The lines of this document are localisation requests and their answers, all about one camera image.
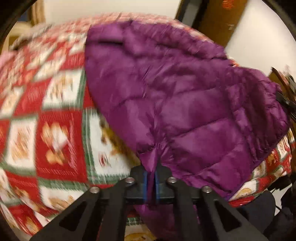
patchwork blanket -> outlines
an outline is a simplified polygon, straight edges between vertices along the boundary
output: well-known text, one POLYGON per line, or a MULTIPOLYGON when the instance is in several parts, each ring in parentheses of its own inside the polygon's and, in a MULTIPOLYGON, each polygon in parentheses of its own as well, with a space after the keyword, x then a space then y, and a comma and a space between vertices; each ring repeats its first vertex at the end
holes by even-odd
MULTIPOLYGON (((167 17, 112 13, 53 26, 0 70, 0 207, 11 227, 34 235, 89 187, 114 185, 139 164, 94 107, 83 68, 90 25, 129 19, 168 23, 211 42, 167 17)), ((291 172, 289 142, 290 131, 231 198, 233 206, 291 172)), ((125 240, 154 239, 132 212, 125 240)))

purple fabric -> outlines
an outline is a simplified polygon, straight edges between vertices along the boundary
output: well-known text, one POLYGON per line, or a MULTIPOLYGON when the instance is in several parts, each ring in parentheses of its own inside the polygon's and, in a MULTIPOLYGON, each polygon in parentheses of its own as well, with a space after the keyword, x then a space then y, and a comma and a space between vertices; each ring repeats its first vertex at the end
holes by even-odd
MULTIPOLYGON (((93 101, 151 173, 159 160, 187 184, 229 199, 287 133, 277 84, 233 67, 221 46, 184 30, 96 25, 85 57, 93 101)), ((176 239, 171 206, 137 211, 155 235, 176 239)))

silver screw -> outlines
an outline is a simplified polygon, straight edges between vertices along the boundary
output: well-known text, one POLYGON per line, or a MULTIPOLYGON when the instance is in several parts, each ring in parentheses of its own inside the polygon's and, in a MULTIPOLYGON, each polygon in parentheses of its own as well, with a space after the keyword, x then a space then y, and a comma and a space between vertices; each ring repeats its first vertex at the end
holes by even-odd
POLYGON ((210 193, 212 191, 212 189, 209 186, 203 186, 202 191, 205 193, 210 193))
POLYGON ((127 177, 126 178, 126 183, 132 184, 135 182, 135 179, 133 177, 127 177))
POLYGON ((176 183, 177 179, 175 177, 169 177, 168 178, 168 183, 176 183))
POLYGON ((100 188, 99 187, 91 187, 89 191, 91 193, 98 193, 98 192, 100 192, 100 188))

purple quilted jacket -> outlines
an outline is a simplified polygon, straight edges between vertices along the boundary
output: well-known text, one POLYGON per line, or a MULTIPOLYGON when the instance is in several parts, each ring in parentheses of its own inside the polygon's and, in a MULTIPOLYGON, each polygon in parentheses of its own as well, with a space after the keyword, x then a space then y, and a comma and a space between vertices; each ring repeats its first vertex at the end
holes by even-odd
MULTIPOLYGON (((277 84, 233 67, 221 46, 184 30, 96 25, 85 58, 95 104, 151 173, 161 161, 187 184, 229 199, 287 133, 277 84)), ((171 206, 137 211, 158 237, 174 239, 171 206)))

triangular cutout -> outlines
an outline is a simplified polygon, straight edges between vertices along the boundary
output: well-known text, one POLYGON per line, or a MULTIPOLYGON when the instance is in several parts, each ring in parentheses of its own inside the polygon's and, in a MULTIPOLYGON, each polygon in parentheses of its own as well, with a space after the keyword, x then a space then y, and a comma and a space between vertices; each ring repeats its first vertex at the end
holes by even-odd
POLYGON ((215 202, 223 228, 226 232, 241 227, 241 223, 219 202, 215 202))
POLYGON ((59 225, 65 229, 68 229, 69 231, 75 231, 86 206, 86 201, 79 204, 76 209, 63 218, 59 225))

